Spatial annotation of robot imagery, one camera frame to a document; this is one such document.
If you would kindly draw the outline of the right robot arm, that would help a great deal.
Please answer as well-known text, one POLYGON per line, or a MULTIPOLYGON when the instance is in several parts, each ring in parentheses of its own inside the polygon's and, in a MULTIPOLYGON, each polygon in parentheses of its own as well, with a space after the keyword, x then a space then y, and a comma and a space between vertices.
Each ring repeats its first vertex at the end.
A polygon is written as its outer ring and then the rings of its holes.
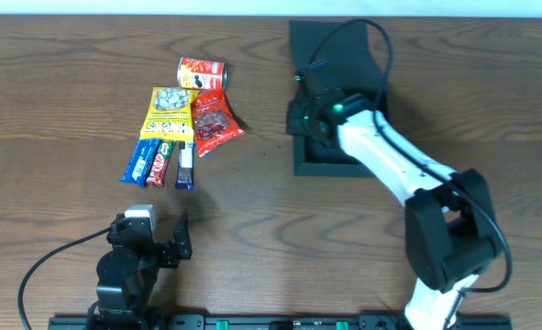
POLYGON ((481 274, 510 255, 487 182, 475 170, 435 161, 399 134, 378 107, 381 93, 368 98, 320 86, 326 66, 318 60, 296 71, 290 109, 307 136, 357 160, 402 205, 405 251, 416 276, 404 318, 413 329, 450 329, 481 274))

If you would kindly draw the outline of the red Hacks candy bag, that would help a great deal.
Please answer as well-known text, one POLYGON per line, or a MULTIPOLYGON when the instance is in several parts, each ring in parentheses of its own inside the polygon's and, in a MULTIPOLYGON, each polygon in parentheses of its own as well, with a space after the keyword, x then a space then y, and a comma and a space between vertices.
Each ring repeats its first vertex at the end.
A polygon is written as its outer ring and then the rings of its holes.
POLYGON ((233 116, 223 91, 199 94, 192 103, 192 119, 194 142, 200 157, 245 134, 233 116))

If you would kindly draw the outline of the red Pringles can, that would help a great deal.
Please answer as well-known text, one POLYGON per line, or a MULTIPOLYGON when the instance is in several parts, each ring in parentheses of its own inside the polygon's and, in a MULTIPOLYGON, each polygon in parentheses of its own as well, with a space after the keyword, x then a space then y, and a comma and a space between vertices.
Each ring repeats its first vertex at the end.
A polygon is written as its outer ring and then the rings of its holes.
POLYGON ((182 57, 177 69, 177 81, 184 89, 225 91, 227 65, 222 61, 182 57))

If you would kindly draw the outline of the black gift box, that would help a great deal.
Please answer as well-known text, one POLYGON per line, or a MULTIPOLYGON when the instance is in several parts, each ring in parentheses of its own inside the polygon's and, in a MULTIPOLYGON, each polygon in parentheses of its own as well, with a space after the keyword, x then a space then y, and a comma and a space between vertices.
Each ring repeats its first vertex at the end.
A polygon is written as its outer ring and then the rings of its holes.
POLYGON ((286 133, 293 137, 293 174, 371 178, 342 151, 330 117, 348 113, 338 102, 356 94, 375 101, 382 73, 369 49, 367 28, 352 23, 292 20, 289 40, 297 90, 288 104, 286 133))

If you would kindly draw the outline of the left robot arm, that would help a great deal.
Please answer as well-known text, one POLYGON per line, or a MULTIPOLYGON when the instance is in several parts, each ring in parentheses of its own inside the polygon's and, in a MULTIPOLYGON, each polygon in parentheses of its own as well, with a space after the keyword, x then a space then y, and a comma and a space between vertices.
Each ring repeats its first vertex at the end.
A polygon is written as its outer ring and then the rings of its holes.
POLYGON ((97 263, 97 301, 85 317, 86 329, 166 329, 170 318, 149 306, 161 269, 176 269, 193 254, 188 215, 182 213, 172 239, 153 239, 155 218, 149 205, 117 214, 106 240, 112 250, 97 263))

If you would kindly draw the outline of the yellow Hacks candy bag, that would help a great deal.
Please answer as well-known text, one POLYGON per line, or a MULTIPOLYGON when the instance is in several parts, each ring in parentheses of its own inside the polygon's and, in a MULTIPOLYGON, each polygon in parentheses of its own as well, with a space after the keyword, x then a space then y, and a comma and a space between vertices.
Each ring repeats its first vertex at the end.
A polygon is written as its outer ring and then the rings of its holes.
POLYGON ((192 104, 198 95, 197 90, 154 87, 139 138, 193 141, 192 104))

